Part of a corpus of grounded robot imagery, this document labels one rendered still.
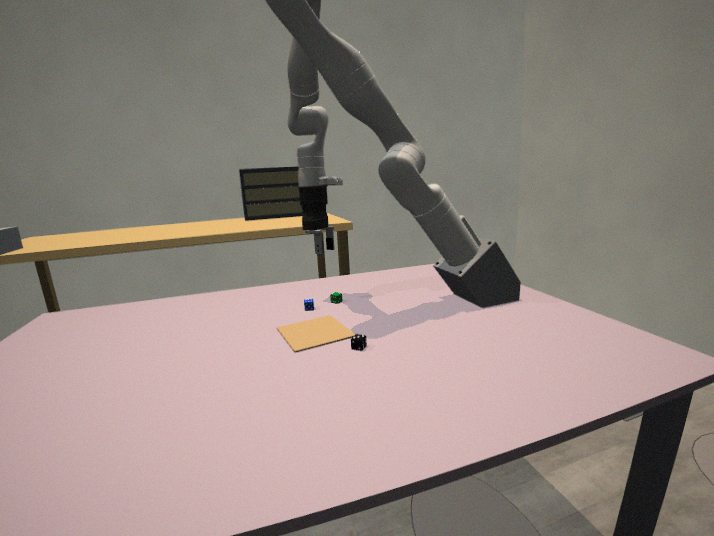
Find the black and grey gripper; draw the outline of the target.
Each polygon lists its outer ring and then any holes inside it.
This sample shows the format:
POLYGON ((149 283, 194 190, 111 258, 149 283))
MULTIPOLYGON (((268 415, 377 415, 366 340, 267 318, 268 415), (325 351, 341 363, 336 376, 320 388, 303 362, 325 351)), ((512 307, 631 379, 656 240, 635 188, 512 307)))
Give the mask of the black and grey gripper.
POLYGON ((326 212, 327 186, 343 185, 343 179, 326 177, 325 167, 302 167, 298 168, 298 182, 302 228, 305 233, 314 233, 315 254, 323 254, 322 230, 326 230, 327 250, 334 250, 334 227, 329 227, 326 212))

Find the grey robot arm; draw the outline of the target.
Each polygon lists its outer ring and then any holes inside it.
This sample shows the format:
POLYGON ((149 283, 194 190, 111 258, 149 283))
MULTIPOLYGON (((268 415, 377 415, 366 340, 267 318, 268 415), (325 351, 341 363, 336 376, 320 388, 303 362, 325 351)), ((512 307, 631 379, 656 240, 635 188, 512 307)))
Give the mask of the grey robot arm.
POLYGON ((481 242, 441 187, 427 185, 420 176, 426 162, 422 147, 364 57, 321 23, 321 0, 266 2, 294 37, 287 66, 291 96, 288 128, 294 135, 316 135, 314 141, 297 148, 298 168, 324 167, 328 114, 320 106, 305 107, 319 98, 319 71, 341 106, 382 142, 387 153, 378 172, 386 188, 411 212, 448 265, 470 261, 481 242))

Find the tan flat mat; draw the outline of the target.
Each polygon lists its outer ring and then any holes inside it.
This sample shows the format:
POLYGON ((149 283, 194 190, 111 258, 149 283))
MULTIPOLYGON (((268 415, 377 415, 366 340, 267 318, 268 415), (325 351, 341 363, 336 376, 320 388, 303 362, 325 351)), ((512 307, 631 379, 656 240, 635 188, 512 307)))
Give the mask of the tan flat mat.
POLYGON ((352 338, 355 334, 331 315, 277 327, 294 353, 352 338))

